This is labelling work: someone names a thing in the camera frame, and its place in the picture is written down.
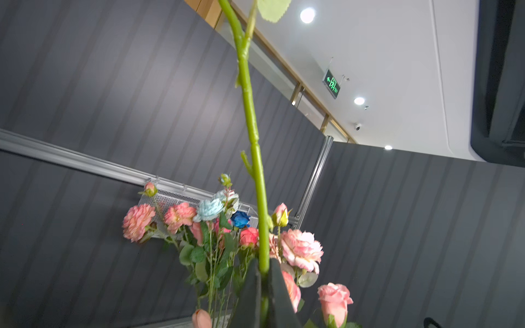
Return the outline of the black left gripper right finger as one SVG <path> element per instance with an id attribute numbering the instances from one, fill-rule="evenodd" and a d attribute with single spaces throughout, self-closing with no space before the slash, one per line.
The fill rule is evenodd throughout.
<path id="1" fill-rule="evenodd" d="M 294 312 L 280 269 L 271 270 L 269 274 L 269 314 L 268 327 L 301 327 Z"/>

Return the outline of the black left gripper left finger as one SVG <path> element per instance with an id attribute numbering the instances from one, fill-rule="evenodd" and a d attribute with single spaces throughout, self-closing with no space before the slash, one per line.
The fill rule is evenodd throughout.
<path id="1" fill-rule="evenodd" d="M 262 280 L 258 262 L 251 262 L 238 304 L 231 316 L 230 328 L 256 328 L 261 324 Z"/>

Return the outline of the pink tulip bud stem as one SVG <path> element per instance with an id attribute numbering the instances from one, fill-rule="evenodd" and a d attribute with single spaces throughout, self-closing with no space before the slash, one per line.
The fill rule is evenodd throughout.
<path id="1" fill-rule="evenodd" d="M 196 310 L 192 315 L 193 328 L 212 328 L 213 321 L 210 314 L 203 310 Z"/>

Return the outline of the blue artificial rose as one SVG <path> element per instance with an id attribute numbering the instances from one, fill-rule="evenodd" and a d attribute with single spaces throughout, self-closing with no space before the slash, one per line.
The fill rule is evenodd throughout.
<path id="1" fill-rule="evenodd" d="M 232 217 L 232 225 L 235 228 L 243 229 L 243 228 L 249 228 L 250 227 L 250 216 L 246 212 L 243 211 L 236 211 Z"/>

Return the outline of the pink carnation stem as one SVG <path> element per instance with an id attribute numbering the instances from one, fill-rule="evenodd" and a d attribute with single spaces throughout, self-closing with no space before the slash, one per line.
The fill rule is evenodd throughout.
<path id="1" fill-rule="evenodd" d="M 200 231 L 194 227 L 199 200 L 161 191 L 151 180 L 139 195 L 139 204 L 132 206 L 122 221 L 124 238 L 139 244 L 159 239 L 166 246 L 175 247 L 180 263 L 190 273 L 190 284 L 197 286 L 199 280 L 195 276 L 191 253 L 200 241 Z"/>

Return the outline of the white cream rose stem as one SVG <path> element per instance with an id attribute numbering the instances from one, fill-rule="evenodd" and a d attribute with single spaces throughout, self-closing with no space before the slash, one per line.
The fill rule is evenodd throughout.
<path id="1" fill-rule="evenodd" d="M 259 145 L 259 132 L 254 104 L 254 94 L 250 76 L 249 52 L 253 40 L 256 20 L 261 17 L 270 23 L 277 23 L 286 13 L 290 1 L 254 1 L 252 3 L 246 26 L 243 27 L 232 4 L 229 1 L 219 2 L 222 12 L 225 14 L 232 30 L 238 61 L 237 84 L 242 88 L 243 106 L 246 117 L 246 127 L 250 141 L 251 159 L 241 155 L 247 172 L 255 182 L 257 211 L 259 218 L 259 271 L 263 277 L 267 277 L 270 269 L 269 257 L 269 212 L 267 204 L 267 192 L 265 186 L 264 166 L 261 147 Z"/>

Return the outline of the pale blue rose stem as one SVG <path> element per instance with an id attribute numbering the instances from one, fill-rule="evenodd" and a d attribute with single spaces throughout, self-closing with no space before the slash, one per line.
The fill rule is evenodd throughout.
<path id="1" fill-rule="evenodd" d="M 219 199 L 203 200 L 197 208 L 194 217 L 194 227 L 200 231 L 198 247 L 191 253 L 191 260 L 195 264 L 196 277 L 204 284 L 200 298 L 207 298 L 207 309 L 213 310 L 217 266 L 218 240 L 214 226 L 217 218 L 224 210 L 224 204 Z"/>

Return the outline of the green exit sign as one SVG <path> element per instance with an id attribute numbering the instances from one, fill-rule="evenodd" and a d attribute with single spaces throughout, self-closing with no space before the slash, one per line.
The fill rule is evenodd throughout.
<path id="1" fill-rule="evenodd" d="M 337 82 L 336 78 L 330 71 L 330 69 L 327 69 L 325 72 L 325 76 L 323 78 L 323 84 L 328 89 L 329 93 L 331 94 L 333 99 L 337 99 L 340 92 L 340 85 Z"/>

